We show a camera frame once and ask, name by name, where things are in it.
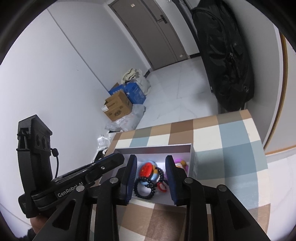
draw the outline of brown door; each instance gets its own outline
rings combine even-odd
[[[118,0],[111,7],[128,28],[153,69],[187,59],[174,29],[153,0]]]

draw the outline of blue cardboard box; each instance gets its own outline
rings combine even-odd
[[[137,83],[128,83],[127,85],[119,85],[117,87],[112,88],[109,91],[110,95],[123,90],[128,99],[132,104],[143,104],[146,100],[146,96],[144,95],[143,91],[140,89]]]

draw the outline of human hand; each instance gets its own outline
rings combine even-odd
[[[48,218],[42,215],[38,215],[34,218],[30,218],[30,222],[34,230],[34,233],[37,234],[40,231],[40,229],[44,226],[47,220]]]

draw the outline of tablecloth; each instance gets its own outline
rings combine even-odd
[[[216,187],[225,184],[267,232],[270,186],[262,143],[248,110],[186,120],[116,134],[115,148],[193,143],[198,171],[194,178]],[[132,199],[118,206],[121,241],[179,241],[185,228],[184,207]],[[209,237],[211,215],[208,209]]]

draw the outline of white box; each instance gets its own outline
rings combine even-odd
[[[135,154],[138,161],[138,169],[145,163],[147,160],[156,162],[157,166],[160,167],[165,172],[165,158],[167,155],[172,155],[173,159],[182,159],[188,165],[188,177],[193,177],[193,169],[195,161],[195,152],[192,144],[183,144],[183,145],[167,145],[167,146],[149,146],[149,147],[131,147],[131,148],[117,148],[114,150],[114,153],[123,154],[125,161],[124,164],[113,169],[111,175],[104,177],[104,180],[115,176],[120,167],[127,165],[128,159],[131,154]],[[148,195],[151,189],[146,188],[145,186],[139,184],[138,190],[143,195]],[[171,199],[169,190],[166,193],[156,192],[155,195],[149,199],[150,202],[174,205],[174,202]]]

